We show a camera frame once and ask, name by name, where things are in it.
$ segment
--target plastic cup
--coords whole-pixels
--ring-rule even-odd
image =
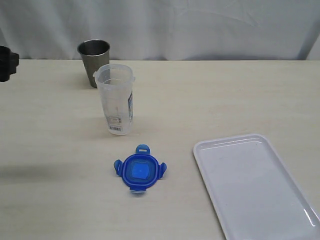
[[[108,130],[126,135],[133,122],[132,87],[135,78],[130,67],[122,64],[101,66],[94,74]]]

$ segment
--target metal cup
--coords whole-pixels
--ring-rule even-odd
[[[82,57],[90,85],[93,88],[97,88],[94,72],[96,72],[101,66],[109,64],[109,43],[97,39],[87,40],[79,44],[77,50]]]

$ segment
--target table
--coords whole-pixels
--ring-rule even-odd
[[[320,211],[319,61],[117,61],[134,125],[108,133],[79,60],[22,60],[0,84],[0,238],[222,240],[193,156],[202,140],[265,135]],[[145,143],[163,180],[130,194],[113,167]]]

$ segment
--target blue lid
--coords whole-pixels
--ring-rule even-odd
[[[162,178],[167,165],[159,165],[157,159],[150,155],[150,148],[146,144],[140,144],[136,147],[135,154],[124,162],[115,161],[114,168],[133,192],[142,193]]]

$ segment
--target white plastic tray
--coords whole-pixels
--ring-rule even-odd
[[[227,240],[320,240],[320,220],[269,141],[202,141],[193,153]]]

